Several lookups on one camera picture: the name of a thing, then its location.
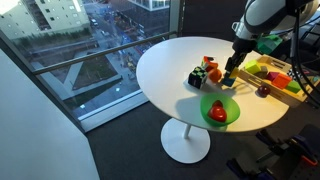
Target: red apple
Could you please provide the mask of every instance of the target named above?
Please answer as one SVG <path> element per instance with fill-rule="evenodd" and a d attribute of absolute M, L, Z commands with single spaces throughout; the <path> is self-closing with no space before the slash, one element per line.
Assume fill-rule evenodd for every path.
<path fill-rule="evenodd" d="M 225 122 L 226 119 L 227 119 L 226 111 L 223 109 L 223 107 L 220 107 L 220 106 L 213 106 L 209 110 L 208 116 L 211 119 L 214 119 L 214 120 L 219 121 L 219 122 Z"/>
<path fill-rule="evenodd" d="M 261 97 L 267 97 L 270 94 L 271 90 L 266 85 L 261 85 L 258 87 L 257 93 Z"/>
<path fill-rule="evenodd" d="M 212 104 L 212 107 L 213 106 L 220 106 L 220 107 L 223 107 L 223 104 L 220 100 L 216 100 L 213 104 Z"/>

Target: table pedestal base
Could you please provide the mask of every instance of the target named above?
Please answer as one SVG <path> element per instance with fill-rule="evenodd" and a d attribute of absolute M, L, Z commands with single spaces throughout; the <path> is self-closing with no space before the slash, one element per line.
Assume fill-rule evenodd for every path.
<path fill-rule="evenodd" d="M 170 119 L 162 128 L 161 142 L 168 155 L 181 163 L 202 160 L 210 149 L 207 130 L 200 129 L 176 119 Z"/>

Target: green bowl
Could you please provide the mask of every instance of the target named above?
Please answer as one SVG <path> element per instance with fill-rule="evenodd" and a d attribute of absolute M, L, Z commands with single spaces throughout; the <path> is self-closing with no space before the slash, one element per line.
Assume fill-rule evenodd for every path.
<path fill-rule="evenodd" d="M 223 108 L 227 113 L 227 119 L 225 122 L 216 121 L 208 116 L 208 111 L 211 109 L 212 104 L 220 100 L 223 104 Z M 201 98 L 200 111 L 203 119 L 212 126 L 226 126 L 233 123 L 240 116 L 240 108 L 237 102 L 231 97 L 222 93 L 210 93 Z"/>

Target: dark floor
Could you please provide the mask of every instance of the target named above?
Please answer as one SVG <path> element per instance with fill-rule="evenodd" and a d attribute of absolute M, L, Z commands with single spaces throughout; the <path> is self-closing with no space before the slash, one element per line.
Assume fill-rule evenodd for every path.
<path fill-rule="evenodd" d="M 195 164 L 181 164 L 164 151 L 160 132 L 170 117 L 150 102 L 87 133 L 97 169 L 102 180 L 233 180 L 236 176 L 226 162 L 237 158 L 245 170 L 258 171 L 258 166 L 273 164 L 276 157 L 256 164 L 269 152 L 255 137 L 246 133 L 209 132 L 208 155 Z M 303 103 L 277 123 L 267 127 L 275 138 L 298 134 L 306 124 L 320 127 L 319 110 Z"/>

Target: table stem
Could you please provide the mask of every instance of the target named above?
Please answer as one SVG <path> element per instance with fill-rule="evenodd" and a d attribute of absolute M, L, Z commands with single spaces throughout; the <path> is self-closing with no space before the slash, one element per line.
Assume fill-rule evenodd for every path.
<path fill-rule="evenodd" d="M 189 138 L 189 137 L 188 137 L 188 134 L 189 134 L 189 132 L 190 132 L 190 128 L 191 128 L 191 125 L 190 125 L 190 124 L 187 124 L 186 129 L 184 130 L 184 133 L 183 133 L 183 138 L 185 138 L 185 139 L 188 139 L 188 138 Z"/>

